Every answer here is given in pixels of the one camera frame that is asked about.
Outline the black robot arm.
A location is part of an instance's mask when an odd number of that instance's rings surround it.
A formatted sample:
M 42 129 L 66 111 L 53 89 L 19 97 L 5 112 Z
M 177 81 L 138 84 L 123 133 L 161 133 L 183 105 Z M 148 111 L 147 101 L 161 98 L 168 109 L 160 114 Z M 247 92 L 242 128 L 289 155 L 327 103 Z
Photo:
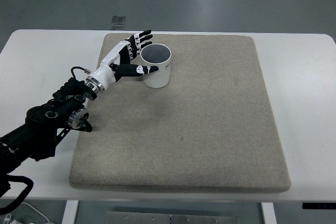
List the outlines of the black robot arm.
M 98 69 L 85 81 L 71 77 L 47 103 L 27 111 L 25 123 L 1 137 L 1 178 L 14 171 L 27 158 L 36 161 L 53 157 L 56 146 L 71 130 L 91 132 L 84 102 L 97 98 L 122 77 L 140 77 L 158 67 L 134 65 L 132 61 L 151 44 L 150 30 L 120 41 L 101 60 Z

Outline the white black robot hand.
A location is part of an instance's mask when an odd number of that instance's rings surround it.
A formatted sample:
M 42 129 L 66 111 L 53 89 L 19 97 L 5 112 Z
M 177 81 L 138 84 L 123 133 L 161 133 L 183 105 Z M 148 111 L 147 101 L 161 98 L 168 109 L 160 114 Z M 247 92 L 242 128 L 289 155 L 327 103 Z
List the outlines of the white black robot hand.
M 152 30 L 131 35 L 127 40 L 119 42 L 102 59 L 98 69 L 86 78 L 86 85 L 95 92 L 106 90 L 116 77 L 139 77 L 159 70 L 157 66 L 126 64 L 140 55 L 141 50 L 150 44 Z

